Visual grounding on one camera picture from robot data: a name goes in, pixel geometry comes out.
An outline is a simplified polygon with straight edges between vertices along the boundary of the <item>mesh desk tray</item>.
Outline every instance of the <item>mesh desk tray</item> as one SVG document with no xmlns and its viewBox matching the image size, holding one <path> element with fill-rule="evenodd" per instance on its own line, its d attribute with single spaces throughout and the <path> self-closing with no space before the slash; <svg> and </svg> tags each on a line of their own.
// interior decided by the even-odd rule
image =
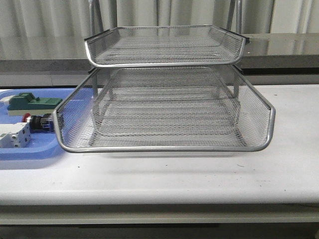
<svg viewBox="0 0 319 239">
<path fill-rule="evenodd" d="M 85 40 L 99 68 L 232 64 L 244 45 L 243 36 L 211 25 L 117 27 Z"/>
<path fill-rule="evenodd" d="M 275 110 L 218 65 L 96 69 L 53 114 L 69 152 L 257 151 Z"/>
</svg>

